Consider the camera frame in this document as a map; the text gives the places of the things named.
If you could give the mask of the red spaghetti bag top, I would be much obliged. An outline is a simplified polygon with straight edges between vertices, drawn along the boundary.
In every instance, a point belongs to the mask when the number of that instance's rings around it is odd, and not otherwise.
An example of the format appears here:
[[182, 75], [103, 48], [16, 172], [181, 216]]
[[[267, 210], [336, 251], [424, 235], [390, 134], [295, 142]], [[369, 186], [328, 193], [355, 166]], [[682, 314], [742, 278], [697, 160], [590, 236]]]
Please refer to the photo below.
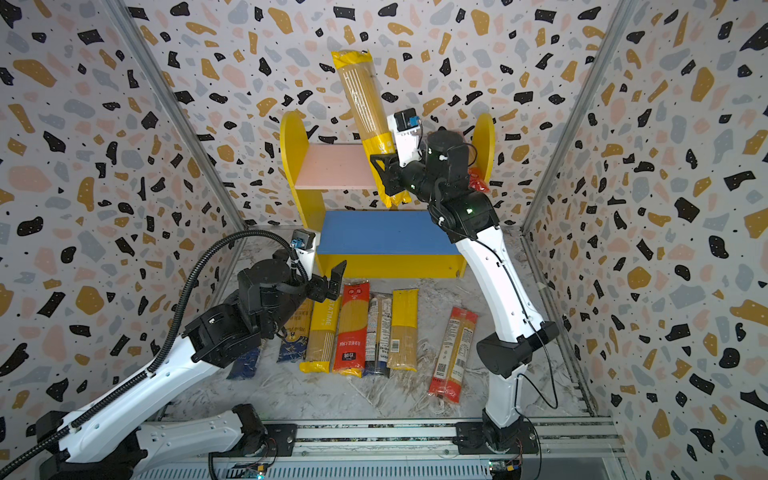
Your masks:
[[469, 168], [469, 187], [475, 191], [489, 193], [490, 188], [484, 180], [483, 172], [478, 168]]

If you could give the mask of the red spaghetti bag black label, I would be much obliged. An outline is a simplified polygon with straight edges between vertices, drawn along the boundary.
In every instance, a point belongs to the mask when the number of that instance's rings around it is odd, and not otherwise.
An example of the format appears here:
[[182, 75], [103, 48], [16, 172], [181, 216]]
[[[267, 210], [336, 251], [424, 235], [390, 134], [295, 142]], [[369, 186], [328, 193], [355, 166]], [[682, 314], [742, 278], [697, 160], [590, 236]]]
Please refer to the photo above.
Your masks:
[[361, 378], [366, 362], [370, 284], [346, 285], [339, 314], [333, 372]]

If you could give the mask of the plain yellow spaghetti bag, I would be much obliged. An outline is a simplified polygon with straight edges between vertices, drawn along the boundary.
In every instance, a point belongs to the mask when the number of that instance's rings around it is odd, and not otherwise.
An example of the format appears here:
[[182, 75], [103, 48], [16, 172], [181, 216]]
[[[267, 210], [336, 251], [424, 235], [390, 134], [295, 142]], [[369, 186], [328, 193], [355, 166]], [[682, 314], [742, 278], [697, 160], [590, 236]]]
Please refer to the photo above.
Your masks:
[[416, 371], [417, 351], [418, 290], [396, 290], [393, 292], [388, 367]]

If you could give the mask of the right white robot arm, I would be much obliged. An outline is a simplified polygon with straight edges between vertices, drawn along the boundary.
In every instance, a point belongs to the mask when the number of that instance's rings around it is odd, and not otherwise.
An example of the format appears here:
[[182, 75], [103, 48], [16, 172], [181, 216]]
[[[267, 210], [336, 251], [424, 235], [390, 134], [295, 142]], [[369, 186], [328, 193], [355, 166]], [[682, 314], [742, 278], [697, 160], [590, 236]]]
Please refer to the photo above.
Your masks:
[[490, 373], [482, 434], [490, 449], [504, 452], [524, 426], [520, 389], [527, 367], [534, 353], [557, 337], [558, 327], [534, 307], [489, 197], [470, 185], [470, 163], [478, 156], [473, 145], [448, 130], [423, 137], [418, 127], [395, 133], [394, 141], [394, 152], [370, 158], [385, 192], [408, 192], [426, 203], [431, 220], [464, 257], [490, 307], [494, 331], [477, 345]]

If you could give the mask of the yellow shelf with coloured boards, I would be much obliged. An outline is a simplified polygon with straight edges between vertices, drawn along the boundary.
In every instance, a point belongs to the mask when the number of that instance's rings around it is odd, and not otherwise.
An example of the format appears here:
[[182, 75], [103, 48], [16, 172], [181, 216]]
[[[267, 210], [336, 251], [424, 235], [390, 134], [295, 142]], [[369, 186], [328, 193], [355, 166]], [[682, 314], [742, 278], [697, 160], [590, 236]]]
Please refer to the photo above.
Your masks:
[[315, 231], [324, 275], [342, 261], [348, 278], [460, 278], [467, 263], [425, 210], [327, 210], [323, 193], [374, 190], [361, 144], [313, 144], [297, 111], [280, 124], [280, 149], [303, 227]]

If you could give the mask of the clear white label spaghetti bag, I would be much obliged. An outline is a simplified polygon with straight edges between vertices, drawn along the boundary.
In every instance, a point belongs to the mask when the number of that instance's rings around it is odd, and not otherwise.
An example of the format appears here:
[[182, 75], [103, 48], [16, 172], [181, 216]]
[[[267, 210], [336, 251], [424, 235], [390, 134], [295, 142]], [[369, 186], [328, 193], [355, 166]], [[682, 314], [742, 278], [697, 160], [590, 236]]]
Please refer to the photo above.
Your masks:
[[373, 293], [368, 307], [363, 376], [390, 375], [388, 366], [392, 321], [391, 294]]

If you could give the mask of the yellow Pastatime spaghetti bag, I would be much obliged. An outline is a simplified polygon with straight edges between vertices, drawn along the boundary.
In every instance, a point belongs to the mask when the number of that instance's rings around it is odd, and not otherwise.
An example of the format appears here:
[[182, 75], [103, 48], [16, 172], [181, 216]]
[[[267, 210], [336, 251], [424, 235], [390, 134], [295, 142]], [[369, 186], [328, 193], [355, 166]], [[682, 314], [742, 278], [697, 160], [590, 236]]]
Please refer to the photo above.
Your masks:
[[314, 304], [306, 355], [299, 365], [302, 373], [331, 372], [340, 308], [340, 299]]

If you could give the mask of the orange blue spaghetti bag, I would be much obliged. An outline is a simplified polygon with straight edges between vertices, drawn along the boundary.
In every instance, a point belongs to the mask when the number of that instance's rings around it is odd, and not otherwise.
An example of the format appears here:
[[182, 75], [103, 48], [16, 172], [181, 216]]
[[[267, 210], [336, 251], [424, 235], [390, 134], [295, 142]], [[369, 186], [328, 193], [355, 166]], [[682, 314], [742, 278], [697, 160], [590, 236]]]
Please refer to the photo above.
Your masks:
[[314, 302], [305, 300], [284, 325], [278, 363], [303, 361], [306, 356]]

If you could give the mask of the dark blue spaghetti bag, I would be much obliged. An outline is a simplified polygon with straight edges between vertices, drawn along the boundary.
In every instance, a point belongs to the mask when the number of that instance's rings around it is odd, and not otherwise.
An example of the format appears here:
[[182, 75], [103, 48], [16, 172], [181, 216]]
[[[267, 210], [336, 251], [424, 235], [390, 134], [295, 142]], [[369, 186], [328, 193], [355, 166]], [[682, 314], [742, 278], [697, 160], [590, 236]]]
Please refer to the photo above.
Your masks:
[[257, 364], [260, 358], [260, 354], [261, 348], [256, 347], [237, 358], [232, 364], [227, 379], [235, 381], [252, 379], [257, 371]]

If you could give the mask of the red clear spaghetti bag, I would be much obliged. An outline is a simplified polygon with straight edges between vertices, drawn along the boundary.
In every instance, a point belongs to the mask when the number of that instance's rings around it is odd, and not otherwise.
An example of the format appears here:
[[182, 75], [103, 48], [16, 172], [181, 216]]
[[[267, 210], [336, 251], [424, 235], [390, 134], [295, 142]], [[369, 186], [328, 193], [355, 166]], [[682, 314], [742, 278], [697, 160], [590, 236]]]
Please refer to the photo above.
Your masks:
[[478, 315], [454, 307], [439, 349], [428, 394], [448, 402], [460, 402], [464, 373], [476, 330]]

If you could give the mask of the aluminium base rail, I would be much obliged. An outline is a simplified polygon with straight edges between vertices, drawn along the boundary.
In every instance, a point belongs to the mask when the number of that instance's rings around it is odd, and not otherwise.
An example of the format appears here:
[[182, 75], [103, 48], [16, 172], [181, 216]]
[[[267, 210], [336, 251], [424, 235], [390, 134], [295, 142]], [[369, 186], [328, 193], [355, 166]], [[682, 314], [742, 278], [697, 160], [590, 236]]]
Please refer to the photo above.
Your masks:
[[252, 454], [187, 455], [140, 479], [631, 479], [612, 421], [539, 417], [494, 450], [477, 419], [270, 422]]

